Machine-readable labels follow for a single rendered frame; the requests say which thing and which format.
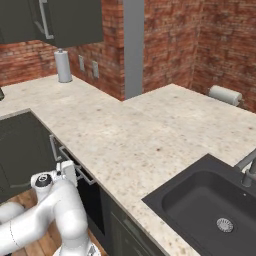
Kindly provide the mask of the upright white paper towel roll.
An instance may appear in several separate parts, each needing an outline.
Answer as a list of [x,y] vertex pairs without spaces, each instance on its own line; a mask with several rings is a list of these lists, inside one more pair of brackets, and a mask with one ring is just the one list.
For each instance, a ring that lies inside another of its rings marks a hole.
[[59,48],[54,52],[58,80],[60,83],[68,83],[72,81],[68,52]]

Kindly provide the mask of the dark cupboard door under sink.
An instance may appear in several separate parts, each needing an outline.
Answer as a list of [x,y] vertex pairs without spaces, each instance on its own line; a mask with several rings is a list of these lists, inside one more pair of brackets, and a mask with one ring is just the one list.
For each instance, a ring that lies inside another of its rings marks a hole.
[[114,201],[110,209],[113,256],[165,256]]

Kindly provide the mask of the dark wall cupboard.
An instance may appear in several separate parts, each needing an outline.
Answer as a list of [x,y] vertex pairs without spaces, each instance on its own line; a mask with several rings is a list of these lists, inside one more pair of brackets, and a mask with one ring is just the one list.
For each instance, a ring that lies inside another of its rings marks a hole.
[[0,0],[0,35],[5,44],[39,39],[38,0]]

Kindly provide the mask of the dark lower cupboard door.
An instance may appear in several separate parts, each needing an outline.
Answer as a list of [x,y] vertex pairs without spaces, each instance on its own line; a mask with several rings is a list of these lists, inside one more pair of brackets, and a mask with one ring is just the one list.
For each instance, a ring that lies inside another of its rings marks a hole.
[[0,120],[0,203],[30,189],[33,174],[55,169],[49,135],[31,112]]

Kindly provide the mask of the lying white paper towel roll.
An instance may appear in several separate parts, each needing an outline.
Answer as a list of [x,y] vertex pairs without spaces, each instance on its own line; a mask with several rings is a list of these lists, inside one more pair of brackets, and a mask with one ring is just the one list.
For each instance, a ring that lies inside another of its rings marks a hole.
[[222,101],[224,103],[238,106],[242,101],[242,94],[240,92],[224,88],[218,85],[213,85],[208,92],[211,98]]

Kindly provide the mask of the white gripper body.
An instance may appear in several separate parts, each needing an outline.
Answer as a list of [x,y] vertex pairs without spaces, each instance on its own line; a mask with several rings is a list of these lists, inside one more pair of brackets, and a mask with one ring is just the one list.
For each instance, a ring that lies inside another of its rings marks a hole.
[[75,173],[75,165],[72,160],[63,161],[56,165],[58,175],[70,180],[74,186],[77,186],[77,177]]

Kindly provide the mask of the grey pillar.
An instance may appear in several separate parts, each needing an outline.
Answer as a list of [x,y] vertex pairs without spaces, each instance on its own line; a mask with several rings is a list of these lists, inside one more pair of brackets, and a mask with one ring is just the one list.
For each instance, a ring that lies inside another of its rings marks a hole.
[[144,0],[123,0],[125,99],[143,91]]

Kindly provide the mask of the dark wall cupboard door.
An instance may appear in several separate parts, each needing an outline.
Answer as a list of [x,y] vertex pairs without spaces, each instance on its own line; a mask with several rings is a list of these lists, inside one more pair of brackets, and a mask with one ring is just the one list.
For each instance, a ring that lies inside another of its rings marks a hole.
[[48,0],[44,5],[49,33],[46,39],[40,8],[36,27],[39,40],[57,48],[67,48],[103,41],[101,0]]

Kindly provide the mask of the grey tap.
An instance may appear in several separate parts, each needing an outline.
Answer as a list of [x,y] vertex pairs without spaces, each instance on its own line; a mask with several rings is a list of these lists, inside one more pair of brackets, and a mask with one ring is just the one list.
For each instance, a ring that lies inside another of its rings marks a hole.
[[250,187],[252,182],[256,182],[256,148],[250,152],[246,157],[240,160],[235,168],[242,171],[247,165],[250,165],[249,169],[246,169],[242,178],[241,184],[244,187]]

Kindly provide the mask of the black sink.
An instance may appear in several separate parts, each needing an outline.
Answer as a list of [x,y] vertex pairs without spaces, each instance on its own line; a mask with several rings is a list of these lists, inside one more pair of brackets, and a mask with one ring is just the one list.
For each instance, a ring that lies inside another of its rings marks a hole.
[[143,198],[201,256],[256,256],[256,182],[207,154]]

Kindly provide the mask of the black dishwasher door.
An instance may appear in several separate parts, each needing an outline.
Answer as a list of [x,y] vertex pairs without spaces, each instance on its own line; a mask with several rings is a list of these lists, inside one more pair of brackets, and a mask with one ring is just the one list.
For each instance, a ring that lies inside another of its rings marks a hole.
[[[93,178],[88,173],[86,168],[83,167],[83,169],[90,179]],[[77,179],[77,182],[78,182],[79,195],[83,202],[83,205],[87,214],[87,218],[88,218],[88,227],[93,233],[93,235],[96,237],[96,239],[99,241],[101,246],[105,250],[108,250],[108,237],[106,236],[106,233],[105,233],[104,214],[103,214],[103,205],[102,205],[102,197],[101,197],[101,193],[103,192],[103,190],[100,188],[97,182],[93,185],[88,185],[83,178],[80,180]]]

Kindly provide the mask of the dark narrow cupboard door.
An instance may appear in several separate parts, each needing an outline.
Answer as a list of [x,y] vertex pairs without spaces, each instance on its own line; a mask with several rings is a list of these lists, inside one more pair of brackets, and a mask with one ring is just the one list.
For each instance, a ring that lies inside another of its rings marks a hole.
[[57,154],[62,157],[62,159],[58,162],[68,160],[68,157],[64,152],[64,146],[55,138],[55,136],[54,136],[54,139],[55,139],[55,145],[56,145],[55,147],[56,147]]

